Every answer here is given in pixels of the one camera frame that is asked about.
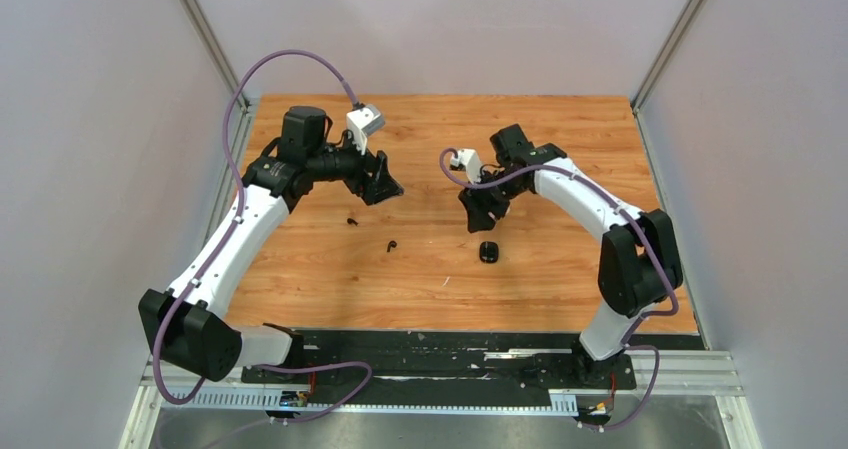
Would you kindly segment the black earbud charging case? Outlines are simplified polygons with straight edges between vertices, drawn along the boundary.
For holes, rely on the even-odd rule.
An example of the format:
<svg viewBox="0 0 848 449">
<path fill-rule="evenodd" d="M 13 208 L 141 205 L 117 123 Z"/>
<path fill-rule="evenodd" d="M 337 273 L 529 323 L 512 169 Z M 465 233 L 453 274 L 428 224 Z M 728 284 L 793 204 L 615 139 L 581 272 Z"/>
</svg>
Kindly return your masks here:
<svg viewBox="0 0 848 449">
<path fill-rule="evenodd" d="M 484 264 L 494 264 L 500 258 L 500 247 L 494 241 L 483 241 L 479 245 L 479 260 Z"/>
</svg>

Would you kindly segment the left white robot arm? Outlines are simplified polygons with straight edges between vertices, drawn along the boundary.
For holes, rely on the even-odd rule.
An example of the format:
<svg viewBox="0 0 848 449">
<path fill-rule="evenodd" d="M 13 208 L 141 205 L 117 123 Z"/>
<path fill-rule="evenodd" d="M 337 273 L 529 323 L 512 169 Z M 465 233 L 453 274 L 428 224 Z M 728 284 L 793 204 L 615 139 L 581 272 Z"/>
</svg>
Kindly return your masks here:
<svg viewBox="0 0 848 449">
<path fill-rule="evenodd" d="M 236 328 L 225 316 L 260 249 L 315 184 L 340 181 L 367 205 L 402 195 L 385 152 L 368 148 L 384 124 L 374 105 L 359 104 L 333 143 L 324 110 L 293 106 L 284 114 L 280 135 L 247 166 L 231 208 L 200 253 L 168 289 L 142 296 L 139 313 L 154 360 L 209 381 L 256 365 L 267 365 L 283 382 L 304 374 L 307 358 L 292 330 L 270 323 Z"/>
</svg>

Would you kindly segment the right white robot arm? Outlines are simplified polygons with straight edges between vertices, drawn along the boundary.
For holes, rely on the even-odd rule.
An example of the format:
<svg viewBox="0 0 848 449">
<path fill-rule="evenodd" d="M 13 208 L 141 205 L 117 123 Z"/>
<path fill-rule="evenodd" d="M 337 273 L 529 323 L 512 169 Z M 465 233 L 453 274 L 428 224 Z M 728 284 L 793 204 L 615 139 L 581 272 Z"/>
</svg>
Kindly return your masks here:
<svg viewBox="0 0 848 449">
<path fill-rule="evenodd" d="M 447 148 L 439 157 L 443 173 L 462 188 L 458 199 L 469 232 L 493 229 L 513 199 L 532 193 L 563 210 L 600 245 L 601 302 L 570 361 L 577 382 L 596 386 L 646 319 L 679 310 L 675 292 L 683 283 L 683 266 L 672 219 L 661 209 L 644 211 L 615 196 L 563 149 L 534 144 L 518 124 L 497 131 L 490 143 L 494 169 L 470 148 Z"/>
</svg>

